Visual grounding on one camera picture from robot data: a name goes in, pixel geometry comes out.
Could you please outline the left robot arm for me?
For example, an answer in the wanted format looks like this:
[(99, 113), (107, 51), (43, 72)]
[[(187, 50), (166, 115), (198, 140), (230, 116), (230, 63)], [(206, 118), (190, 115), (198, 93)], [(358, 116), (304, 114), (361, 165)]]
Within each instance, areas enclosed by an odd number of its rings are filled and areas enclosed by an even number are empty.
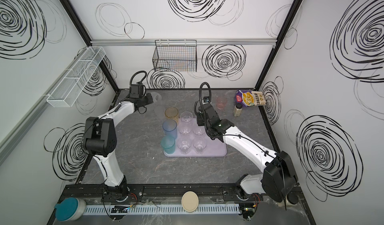
[(153, 103), (142, 82), (130, 86), (129, 94), (116, 107), (98, 117), (90, 117), (85, 123), (83, 149), (99, 165), (104, 177), (104, 188), (122, 202), (129, 196), (126, 176), (121, 171), (117, 158), (117, 135), (115, 127), (129, 115)]

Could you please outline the teal plastic cup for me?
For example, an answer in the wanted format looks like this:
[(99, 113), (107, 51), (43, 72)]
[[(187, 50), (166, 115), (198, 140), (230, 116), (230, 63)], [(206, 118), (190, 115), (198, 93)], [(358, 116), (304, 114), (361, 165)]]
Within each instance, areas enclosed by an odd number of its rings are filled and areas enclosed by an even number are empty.
[(161, 140), (161, 146), (165, 153), (173, 154), (176, 150), (176, 141), (171, 135), (166, 135)]

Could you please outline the lilac plastic tray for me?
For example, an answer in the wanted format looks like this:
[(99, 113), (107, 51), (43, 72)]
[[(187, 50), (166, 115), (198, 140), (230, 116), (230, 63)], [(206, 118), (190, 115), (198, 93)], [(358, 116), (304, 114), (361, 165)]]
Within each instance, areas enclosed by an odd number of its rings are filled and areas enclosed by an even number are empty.
[[(197, 126), (197, 119), (194, 118), (191, 121), (191, 124), (192, 124), (192, 128), (194, 126)], [(182, 154), (181, 151), (179, 150), (178, 146), (177, 146), (177, 141), (180, 140), (181, 138), (184, 138), (184, 137), (189, 138), (192, 142), (192, 146), (191, 146), (190, 152), (188, 154)], [(194, 149), (193, 140), (196, 137), (204, 138), (207, 141), (207, 147), (202, 154), (197, 154), (195, 149)], [(205, 134), (203, 136), (196, 136), (196, 135), (194, 135), (194, 133), (192, 131), (190, 133), (190, 135), (182, 136), (178, 131), (178, 137), (175, 141), (176, 141), (175, 152), (173, 154), (167, 154), (164, 152), (165, 156), (167, 156), (167, 157), (223, 157), (227, 154), (227, 146), (224, 143), (222, 143), (221, 141), (219, 141), (218, 139), (211, 140), (207, 136), (207, 134)]]

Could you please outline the blue plastic cup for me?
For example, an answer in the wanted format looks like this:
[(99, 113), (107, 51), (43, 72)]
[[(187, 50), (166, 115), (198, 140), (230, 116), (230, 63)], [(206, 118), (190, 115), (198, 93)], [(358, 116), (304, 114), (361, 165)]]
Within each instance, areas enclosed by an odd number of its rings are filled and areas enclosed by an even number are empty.
[(177, 122), (173, 119), (167, 119), (163, 122), (163, 130), (165, 135), (169, 135), (174, 139), (178, 137)]

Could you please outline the yellow plastic cup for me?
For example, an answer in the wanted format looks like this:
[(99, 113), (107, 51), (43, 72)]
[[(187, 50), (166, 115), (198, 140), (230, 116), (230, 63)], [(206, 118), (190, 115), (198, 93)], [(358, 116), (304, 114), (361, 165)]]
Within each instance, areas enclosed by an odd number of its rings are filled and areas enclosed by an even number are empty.
[(172, 119), (176, 122), (179, 120), (179, 110), (176, 107), (168, 107), (165, 110), (165, 117), (167, 119)]

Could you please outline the clear faceted glass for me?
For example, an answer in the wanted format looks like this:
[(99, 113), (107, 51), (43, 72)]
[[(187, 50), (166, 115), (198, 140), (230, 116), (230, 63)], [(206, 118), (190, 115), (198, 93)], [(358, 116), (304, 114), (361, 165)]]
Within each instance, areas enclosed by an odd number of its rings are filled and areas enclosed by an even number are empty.
[(182, 135), (182, 136), (187, 136), (187, 135), (190, 135), (190, 133), (192, 132), (193, 128), (192, 128), (192, 124), (187, 122), (187, 123), (184, 123), (184, 122), (181, 122), (179, 125), (178, 125), (178, 131), (179, 133)]

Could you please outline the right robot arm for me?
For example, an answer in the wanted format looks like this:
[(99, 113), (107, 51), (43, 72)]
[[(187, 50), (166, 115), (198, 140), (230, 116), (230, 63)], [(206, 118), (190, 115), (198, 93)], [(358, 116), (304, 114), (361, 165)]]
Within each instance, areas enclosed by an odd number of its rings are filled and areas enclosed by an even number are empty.
[(229, 120), (220, 119), (209, 103), (196, 102), (195, 114), (198, 126), (204, 127), (210, 139), (235, 148), (262, 172), (246, 175), (240, 181), (242, 191), (247, 195), (265, 193), (278, 203), (286, 199), (298, 182), (293, 161), (286, 152), (278, 153), (254, 141)]

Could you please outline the clear glass back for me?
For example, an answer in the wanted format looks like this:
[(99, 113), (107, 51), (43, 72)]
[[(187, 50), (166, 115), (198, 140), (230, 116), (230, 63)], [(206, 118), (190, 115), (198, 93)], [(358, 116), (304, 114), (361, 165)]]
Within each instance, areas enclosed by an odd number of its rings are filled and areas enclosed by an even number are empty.
[(206, 130), (204, 126), (194, 126), (193, 127), (193, 133), (196, 136), (203, 136), (206, 134)]

